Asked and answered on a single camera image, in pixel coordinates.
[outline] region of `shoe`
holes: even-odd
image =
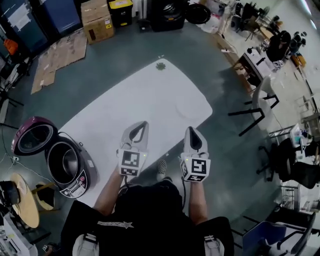
[[[167,171],[167,162],[163,159],[161,159],[158,162],[158,171],[156,173],[156,180],[158,182],[162,181],[166,177],[166,171]]]

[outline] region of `orange bag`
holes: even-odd
[[[15,55],[15,53],[18,50],[18,44],[11,40],[11,39],[6,39],[4,40],[4,47],[8,50],[10,55]]]

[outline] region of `black round lid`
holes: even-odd
[[[16,133],[11,150],[17,156],[35,155],[50,147],[57,139],[58,129],[46,119],[30,119]]]
[[[185,11],[185,19],[192,24],[204,24],[210,20],[211,11],[200,3],[190,4]]]

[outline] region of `shirt logo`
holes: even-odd
[[[101,226],[113,226],[113,227],[120,227],[120,228],[133,228],[132,226],[132,222],[102,222],[102,221],[98,221],[97,223],[98,225]]]

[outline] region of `yellow lid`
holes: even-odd
[[[133,5],[131,0],[115,0],[115,1],[109,2],[109,4],[111,9],[119,9],[122,7],[128,7]]]

